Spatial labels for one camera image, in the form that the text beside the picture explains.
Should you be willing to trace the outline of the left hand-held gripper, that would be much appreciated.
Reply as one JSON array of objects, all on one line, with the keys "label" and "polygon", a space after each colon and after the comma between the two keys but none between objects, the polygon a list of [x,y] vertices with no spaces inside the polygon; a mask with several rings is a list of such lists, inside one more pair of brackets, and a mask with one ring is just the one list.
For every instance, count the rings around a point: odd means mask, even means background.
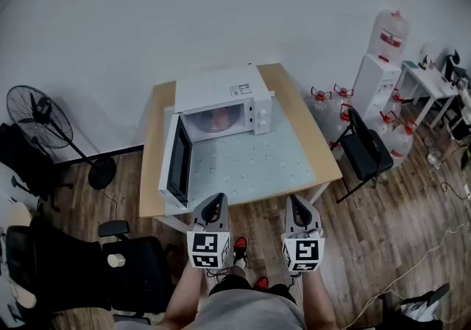
[{"label": "left hand-held gripper", "polygon": [[194,210],[194,224],[187,231],[191,265],[199,269],[222,269],[230,249],[227,195],[218,193]]}]

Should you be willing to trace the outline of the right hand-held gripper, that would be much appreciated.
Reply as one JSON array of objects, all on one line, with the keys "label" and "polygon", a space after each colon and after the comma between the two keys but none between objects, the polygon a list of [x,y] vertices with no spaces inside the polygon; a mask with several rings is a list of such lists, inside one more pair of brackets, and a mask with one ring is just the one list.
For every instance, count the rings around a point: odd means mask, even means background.
[{"label": "right hand-held gripper", "polygon": [[286,198],[285,232],[281,239],[282,254],[289,272],[309,272],[319,268],[325,249],[320,215],[298,194],[290,194]]}]

